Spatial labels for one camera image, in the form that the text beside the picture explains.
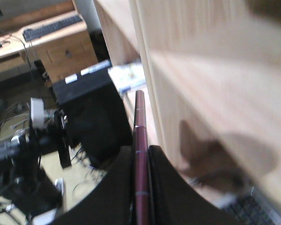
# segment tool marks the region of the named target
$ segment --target wooden desk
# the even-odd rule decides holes
[[[23,43],[28,52],[34,52],[40,58],[52,82],[59,81],[77,70],[96,64],[97,58],[84,21],[31,42],[25,42],[23,38],[22,33],[27,28],[34,29],[76,14],[76,11],[64,13],[24,26],[11,35],[0,37],[0,41],[10,42],[0,49],[0,71],[25,62],[26,55]]]

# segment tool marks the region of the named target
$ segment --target keyboard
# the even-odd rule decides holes
[[[47,34],[51,34],[57,30],[63,29],[65,27],[68,27],[72,24],[81,22],[82,19],[78,16],[71,16],[69,18],[66,18],[64,20],[57,21],[55,23],[48,24],[46,26],[42,26],[37,29],[25,29],[23,32],[23,37],[26,42],[40,38],[42,36],[45,36]]]
[[[223,210],[245,225],[281,225],[281,220],[277,217],[273,220],[271,213],[252,196],[238,199]]]

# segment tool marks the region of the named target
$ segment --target cable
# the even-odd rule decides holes
[[[31,65],[31,62],[30,62],[30,60],[29,60],[29,56],[28,56],[28,52],[27,52],[25,43],[24,43],[20,38],[14,36],[12,33],[9,33],[9,35],[10,35],[12,38],[15,38],[15,39],[19,40],[19,41],[22,43],[22,45],[23,45],[23,47],[24,47],[25,54],[26,54],[26,60],[27,60],[27,62],[28,62],[28,65],[29,65],[29,68],[30,68],[30,71],[31,71],[31,70],[32,70],[32,65]]]
[[[17,220],[10,212],[7,212],[5,208],[0,208],[0,214],[6,213],[13,221],[15,221],[18,225],[22,225],[19,220]]]

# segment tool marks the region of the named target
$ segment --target desk cabinet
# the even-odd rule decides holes
[[[48,42],[35,50],[52,83],[98,62],[87,31]]]

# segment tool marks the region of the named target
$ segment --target white label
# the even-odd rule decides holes
[[[80,73],[81,73],[81,76],[88,74],[89,68],[83,69]]]
[[[91,67],[89,67],[89,73],[94,73],[100,69],[103,69],[104,67],[108,66],[109,65],[109,60],[104,60],[100,63],[97,63]]]
[[[66,84],[72,83],[72,82],[74,82],[74,81],[77,81],[77,74],[73,74],[73,75],[67,76],[67,77],[65,78]]]

